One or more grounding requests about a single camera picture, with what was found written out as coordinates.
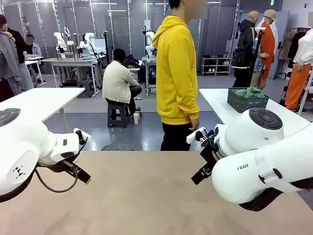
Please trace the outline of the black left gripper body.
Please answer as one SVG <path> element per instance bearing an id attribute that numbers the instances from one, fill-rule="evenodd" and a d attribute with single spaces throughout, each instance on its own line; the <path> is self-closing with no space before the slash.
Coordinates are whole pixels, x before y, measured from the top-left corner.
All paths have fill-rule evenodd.
<path id="1" fill-rule="evenodd" d="M 38 167 L 47 167 L 55 173 L 61 173 L 63 171 L 74 173 L 75 170 L 79 171 L 79 167 L 73 162 L 76 159 L 75 156 L 61 158 L 60 161 L 56 162 L 51 157 L 43 157 L 38 160 L 36 166 Z"/>

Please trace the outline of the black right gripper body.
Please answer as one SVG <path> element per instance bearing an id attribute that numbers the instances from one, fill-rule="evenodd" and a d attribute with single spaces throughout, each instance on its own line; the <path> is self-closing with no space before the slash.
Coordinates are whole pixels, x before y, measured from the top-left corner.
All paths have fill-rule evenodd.
<path id="1" fill-rule="evenodd" d="M 217 156 L 219 147 L 216 143 L 213 143 L 212 141 L 204 141 L 201 146 L 203 147 L 203 150 L 201 151 L 200 155 L 206 161 L 204 170 L 212 171 L 213 167 L 219 160 L 219 157 Z"/>

